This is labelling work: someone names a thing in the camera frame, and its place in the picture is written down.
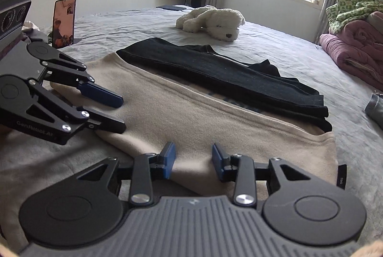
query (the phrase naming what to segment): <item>clothing tag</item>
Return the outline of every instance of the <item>clothing tag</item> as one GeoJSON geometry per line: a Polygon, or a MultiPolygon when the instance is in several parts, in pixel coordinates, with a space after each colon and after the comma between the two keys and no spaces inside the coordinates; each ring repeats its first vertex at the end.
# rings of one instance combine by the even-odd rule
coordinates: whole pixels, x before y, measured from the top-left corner
{"type": "Polygon", "coordinates": [[[338,178],[336,180],[336,185],[343,190],[346,188],[347,180],[347,164],[338,166],[338,178]]]}

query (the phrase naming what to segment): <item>phone screen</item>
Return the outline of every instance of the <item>phone screen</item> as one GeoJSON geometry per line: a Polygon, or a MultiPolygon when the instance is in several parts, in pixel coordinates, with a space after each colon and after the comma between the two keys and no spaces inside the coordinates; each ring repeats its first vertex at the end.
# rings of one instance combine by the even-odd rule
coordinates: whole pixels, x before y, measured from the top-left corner
{"type": "Polygon", "coordinates": [[[76,0],[59,0],[54,4],[52,46],[63,48],[73,44],[76,0]]]}

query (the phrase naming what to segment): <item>pink cloth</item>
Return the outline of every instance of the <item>pink cloth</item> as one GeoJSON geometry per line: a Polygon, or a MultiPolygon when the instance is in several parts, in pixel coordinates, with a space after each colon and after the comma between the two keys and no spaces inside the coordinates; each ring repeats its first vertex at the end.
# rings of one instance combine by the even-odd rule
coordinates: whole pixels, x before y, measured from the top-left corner
{"type": "Polygon", "coordinates": [[[355,20],[338,35],[322,34],[319,42],[336,65],[383,91],[383,34],[355,20]]]}

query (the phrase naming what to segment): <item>bed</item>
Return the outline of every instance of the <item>bed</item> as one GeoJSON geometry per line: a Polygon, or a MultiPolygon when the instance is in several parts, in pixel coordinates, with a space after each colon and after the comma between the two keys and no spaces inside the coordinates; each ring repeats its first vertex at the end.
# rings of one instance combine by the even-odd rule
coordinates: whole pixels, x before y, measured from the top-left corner
{"type": "MultiPolygon", "coordinates": [[[[308,41],[254,23],[242,26],[236,41],[218,41],[203,32],[177,30],[175,21],[181,15],[180,11],[155,8],[78,18],[75,38],[79,40],[63,51],[88,62],[134,42],[160,37],[177,45],[210,44],[219,54],[245,63],[269,59],[282,76],[296,77],[324,95],[328,121],[336,136],[338,162],[348,167],[346,189],[363,201],[368,212],[360,243],[380,238],[383,131],[363,111],[374,89],[341,71],[320,46],[308,41]]],[[[18,251],[26,245],[17,215],[29,195],[109,156],[130,159],[91,131],[82,131],[66,146],[16,131],[7,136],[7,141],[0,140],[0,226],[9,246],[18,251]],[[40,157],[42,150],[48,152],[44,159],[40,157]]],[[[172,182],[155,182],[154,190],[157,196],[169,192],[193,195],[172,182]]],[[[124,185],[120,198],[124,199],[127,192],[128,185],[124,185]]]]}

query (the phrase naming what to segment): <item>white stuffed animal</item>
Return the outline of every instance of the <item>white stuffed animal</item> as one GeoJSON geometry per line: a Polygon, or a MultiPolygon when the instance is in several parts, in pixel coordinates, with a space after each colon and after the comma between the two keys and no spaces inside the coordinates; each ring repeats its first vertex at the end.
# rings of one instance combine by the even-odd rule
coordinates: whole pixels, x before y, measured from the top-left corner
{"type": "Polygon", "coordinates": [[[213,38],[234,41],[238,38],[239,27],[245,24],[241,12],[234,9],[216,9],[207,5],[193,9],[177,19],[176,28],[186,32],[198,32],[204,28],[213,38]]]}

